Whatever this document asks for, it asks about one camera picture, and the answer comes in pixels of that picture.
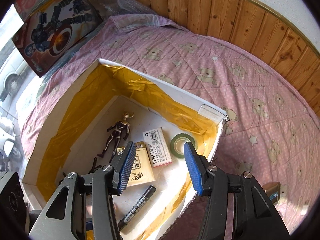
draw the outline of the robot image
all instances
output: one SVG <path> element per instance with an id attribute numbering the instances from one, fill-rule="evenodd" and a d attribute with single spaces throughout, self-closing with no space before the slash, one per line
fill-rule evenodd
<path id="1" fill-rule="evenodd" d="M 123 119 L 121 121 L 118 121 L 116 122 L 115 125 L 109 127 L 107 129 L 107 132 L 109 132 L 110 130 L 113 130 L 113 132 L 110 134 L 108 140 L 107 140 L 107 143 L 106 143 L 106 147 L 103 149 L 103 152 L 101 154 L 97 154 L 97 156 L 103 158 L 108 147 L 109 147 L 109 144 L 112 142 L 113 139 L 115 139 L 115 146 L 113 148 L 113 152 L 112 152 L 112 156 L 111 156 L 111 159 L 110 159 L 110 162 L 112 161 L 113 157 L 116 155 L 116 149 L 117 147 L 119 146 L 119 143 L 120 143 L 120 140 L 121 140 L 121 135 L 122 133 L 124 132 L 124 130 L 126 129 L 126 134 L 124 136 L 124 140 L 126 140 L 129 136 L 129 133 L 130 133 L 130 124 L 129 122 L 127 121 L 128 118 L 132 118 L 134 114 L 129 114 L 127 111 L 124 112 L 123 114 Z"/>
<path id="2" fill-rule="evenodd" d="M 61 9 L 69 5 L 72 1 L 73 8 L 71 8 L 70 11 L 73 10 L 73 17 L 60 21 L 58 18 Z M 53 56 L 60 54 L 70 41 L 72 34 L 72 27 L 70 25 L 92 22 L 94 20 L 92 14 L 83 14 L 89 10 L 91 10 L 91 6 L 83 0 L 62 0 L 53 8 L 50 22 L 47 23 L 47 14 L 41 13 L 39 16 L 39 24 L 31 33 L 31 40 L 34 43 L 25 48 L 25 54 L 31 57 L 36 50 L 45 52 L 47 49 Z"/>

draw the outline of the barcode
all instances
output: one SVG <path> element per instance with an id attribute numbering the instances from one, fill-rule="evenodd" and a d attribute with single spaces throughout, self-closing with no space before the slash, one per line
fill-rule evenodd
<path id="1" fill-rule="evenodd" d="M 150 135 L 151 135 L 152 144 L 153 145 L 157 144 L 158 143 L 158 138 L 157 138 L 157 135 L 156 135 L 156 131 L 150 132 Z"/>

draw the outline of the green tape roll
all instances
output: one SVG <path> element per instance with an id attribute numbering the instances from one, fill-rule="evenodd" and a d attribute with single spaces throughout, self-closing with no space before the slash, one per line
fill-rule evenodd
<path id="1" fill-rule="evenodd" d="M 171 140 L 171 153 L 178 158 L 184 159 L 183 146 L 186 142 L 191 142 L 193 144 L 193 147 L 197 150 L 196 142 L 190 135 L 186 133 L 179 133 Z"/>

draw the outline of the metal screw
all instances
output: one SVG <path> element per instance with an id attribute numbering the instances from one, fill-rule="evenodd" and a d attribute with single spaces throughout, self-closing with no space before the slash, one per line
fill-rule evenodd
<path id="1" fill-rule="evenodd" d="M 252 174 L 251 174 L 250 172 L 247 172 L 247 171 L 243 174 L 243 176 L 244 176 L 246 179 L 251 179 L 251 178 L 252 178 Z"/>
<path id="2" fill-rule="evenodd" d="M 217 168 L 217 166 L 210 165 L 210 166 L 208 167 L 208 170 L 214 172 L 214 171 L 217 171 L 218 168 Z"/>
<path id="3" fill-rule="evenodd" d="M 75 173 L 75 172 L 70 172 L 69 174 L 68 174 L 68 179 L 73 179 L 73 178 L 75 178 L 77 176 L 77 174 Z"/>
<path id="4" fill-rule="evenodd" d="M 105 166 L 103 166 L 102 170 L 103 170 L 103 171 L 111 171 L 112 168 L 113 168 L 113 167 L 112 167 L 111 165 L 105 165 Z"/>

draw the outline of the blue gripper pad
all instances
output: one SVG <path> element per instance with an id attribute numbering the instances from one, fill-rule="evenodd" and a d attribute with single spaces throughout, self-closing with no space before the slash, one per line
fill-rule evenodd
<path id="1" fill-rule="evenodd" d="M 121 156 L 115 156 L 111 162 L 111 164 L 113 164 L 113 162 L 117 162 L 117 159 L 119 158 L 119 161 L 115 167 L 113 178 L 113 186 L 116 188 L 119 195 L 122 194 L 122 192 L 127 188 L 135 157 L 136 146 L 134 142 L 128 142 Z"/>
<path id="2" fill-rule="evenodd" d="M 204 191 L 203 182 L 206 175 L 206 170 L 191 142 L 186 142 L 184 144 L 183 153 L 187 163 L 193 188 L 196 192 L 198 192 L 198 195 L 202 195 Z"/>

